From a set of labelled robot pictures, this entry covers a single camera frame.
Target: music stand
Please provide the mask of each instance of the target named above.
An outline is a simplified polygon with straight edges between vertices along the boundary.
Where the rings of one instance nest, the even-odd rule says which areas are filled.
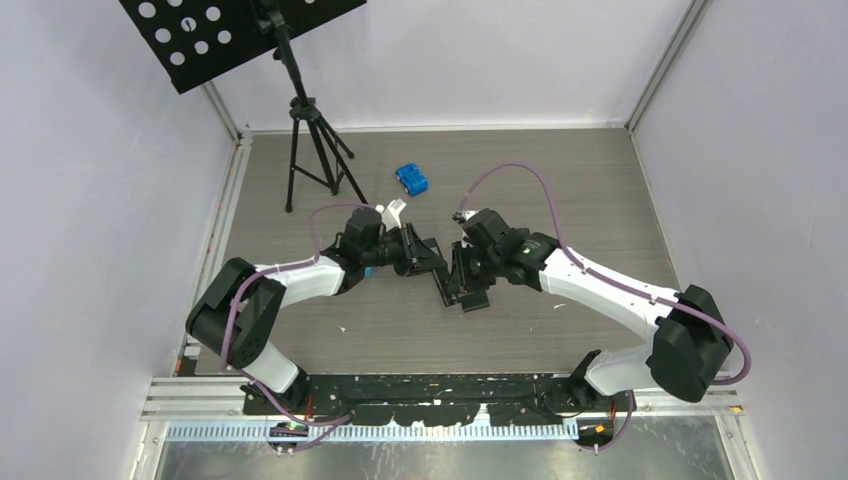
[[[291,39],[364,5],[366,0],[316,0],[315,3],[305,0],[119,1],[179,93],[276,48],[274,58],[286,66],[297,93],[289,105],[294,123],[286,211],[292,211],[295,171],[329,188],[333,195],[338,193],[339,184],[347,177],[359,200],[367,203],[339,147],[349,158],[354,157],[353,152],[315,107],[315,98],[306,95],[290,45]],[[300,121],[306,121],[309,127],[325,179],[296,163]],[[330,168],[322,137],[335,157],[335,174]]]

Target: tripod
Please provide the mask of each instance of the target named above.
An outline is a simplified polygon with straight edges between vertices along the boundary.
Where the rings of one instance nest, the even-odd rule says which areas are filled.
[[[350,180],[353,190],[359,197],[359,201],[362,203],[368,203],[368,201],[365,200],[365,195],[362,194],[362,190],[359,189],[356,179],[353,178],[353,174],[350,173],[347,163],[345,163],[339,153],[338,147],[341,147],[342,150],[345,151],[348,158],[353,158],[353,152],[347,147],[347,145],[345,145],[344,142],[342,142],[339,135],[335,130],[333,130],[333,127],[330,126],[329,122],[327,122],[324,118],[324,115],[322,115],[315,106],[315,98],[306,96],[306,89],[303,87],[303,81],[300,78],[300,69],[297,68],[297,62],[294,59],[294,52],[292,52],[291,49],[291,39],[289,38],[288,26],[285,24],[277,24],[274,29],[274,36],[277,38],[277,43],[279,44],[279,48],[274,52],[274,59],[281,61],[283,65],[286,66],[286,70],[289,72],[289,78],[291,78],[294,90],[297,93],[297,96],[294,97],[289,104],[291,107],[289,115],[292,117],[292,120],[294,120],[294,124],[292,125],[292,151],[289,163],[289,190],[286,196],[286,212],[291,213],[292,211],[295,171],[300,172],[329,188],[332,195],[337,195],[339,193],[339,185],[341,184],[342,179],[347,177],[347,179]],[[315,144],[315,150],[318,151],[318,159],[321,161],[321,168],[324,170],[326,180],[319,178],[312,172],[309,172],[297,165],[297,136],[298,131],[300,130],[301,121],[305,121],[306,125],[309,127],[309,134],[312,136],[312,143]],[[327,152],[324,150],[324,144],[321,141],[321,137],[324,138],[324,142],[327,142],[327,147],[330,148],[330,151],[333,152],[333,156],[336,158],[335,174],[333,174],[333,170],[330,168],[330,162],[327,159]],[[342,168],[341,173],[338,171],[339,166]]]

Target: blue object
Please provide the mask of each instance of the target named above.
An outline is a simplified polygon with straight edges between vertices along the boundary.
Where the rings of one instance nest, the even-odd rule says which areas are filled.
[[[395,173],[400,183],[403,184],[404,191],[411,197],[427,190],[429,186],[427,184],[427,177],[421,175],[421,172],[418,171],[418,165],[414,163],[407,163],[398,168]]]

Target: wood-grain floor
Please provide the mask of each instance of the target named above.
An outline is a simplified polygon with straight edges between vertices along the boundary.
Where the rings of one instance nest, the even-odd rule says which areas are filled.
[[[403,219],[444,252],[460,235],[451,221],[460,198],[484,169],[524,161],[553,187],[569,244],[603,265],[649,283],[676,286],[645,181],[624,130],[529,130],[345,134],[356,153],[349,162],[369,202],[403,198]],[[289,135],[254,139],[233,220],[226,258],[288,262],[311,254],[308,216],[331,202],[355,201],[342,184],[331,197],[302,175],[295,209],[284,211]],[[308,137],[299,164],[320,172]],[[408,197],[394,170],[416,162],[430,189]],[[468,208],[496,209],[512,226],[553,234],[544,195],[529,173],[510,168],[478,189]],[[350,208],[320,213],[322,245],[340,231]],[[515,287],[490,290],[492,306],[463,314],[445,308],[429,275],[397,277],[383,269],[354,290],[316,298],[280,312],[272,341],[315,373],[536,372],[572,370],[596,348],[619,349],[640,340],[623,326],[572,300]],[[201,354],[199,373],[217,370]]]

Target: black perforated panel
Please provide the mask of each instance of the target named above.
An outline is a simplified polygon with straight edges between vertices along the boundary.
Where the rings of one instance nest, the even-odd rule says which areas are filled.
[[[366,0],[280,0],[292,38]],[[262,34],[251,0],[120,0],[138,31],[183,93],[276,47]]]

